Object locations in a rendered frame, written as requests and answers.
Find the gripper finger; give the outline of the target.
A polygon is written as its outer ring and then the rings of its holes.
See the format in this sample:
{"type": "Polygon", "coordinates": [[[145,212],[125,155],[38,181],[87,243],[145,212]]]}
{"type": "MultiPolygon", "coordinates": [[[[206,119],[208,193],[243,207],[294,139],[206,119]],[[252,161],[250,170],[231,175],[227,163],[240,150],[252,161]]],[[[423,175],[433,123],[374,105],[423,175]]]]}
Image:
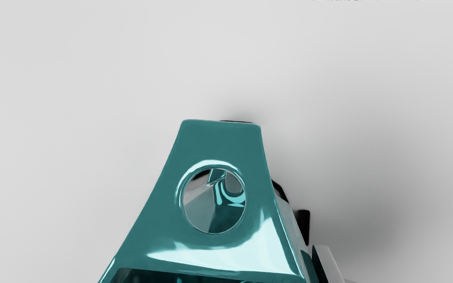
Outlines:
{"type": "Polygon", "coordinates": [[[320,283],[357,283],[342,276],[328,246],[313,245],[311,259],[320,283]]]}

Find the teal faceted mug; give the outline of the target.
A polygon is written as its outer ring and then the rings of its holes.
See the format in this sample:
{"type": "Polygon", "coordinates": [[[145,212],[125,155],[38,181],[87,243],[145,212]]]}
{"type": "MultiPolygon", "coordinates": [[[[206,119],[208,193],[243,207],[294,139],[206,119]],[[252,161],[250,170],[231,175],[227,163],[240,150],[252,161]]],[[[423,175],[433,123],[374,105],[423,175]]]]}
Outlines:
{"type": "Polygon", "coordinates": [[[184,120],[99,283],[319,283],[261,128],[184,120]]]}

